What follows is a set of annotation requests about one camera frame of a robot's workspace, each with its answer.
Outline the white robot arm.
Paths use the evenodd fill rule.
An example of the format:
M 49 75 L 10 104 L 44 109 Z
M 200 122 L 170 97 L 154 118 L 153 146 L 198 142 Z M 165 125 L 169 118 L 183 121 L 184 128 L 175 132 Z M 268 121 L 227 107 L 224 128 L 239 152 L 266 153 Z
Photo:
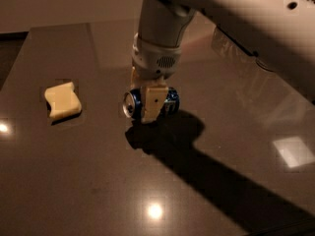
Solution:
M 178 111 L 166 80 L 176 70 L 181 39 L 199 12 L 261 67 L 276 72 L 309 101 L 315 99 L 315 5 L 309 0 L 143 0 L 132 49 L 129 118 L 152 123 Z

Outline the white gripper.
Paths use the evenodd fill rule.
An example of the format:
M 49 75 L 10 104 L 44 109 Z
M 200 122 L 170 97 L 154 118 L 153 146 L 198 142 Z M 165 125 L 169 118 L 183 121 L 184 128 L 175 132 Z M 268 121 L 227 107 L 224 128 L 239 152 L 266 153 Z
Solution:
M 176 70 L 181 55 L 180 47 L 163 47 L 142 40 L 136 33 L 132 46 L 132 71 L 130 89 L 141 85 L 141 122 L 156 121 L 168 94 L 167 78 Z

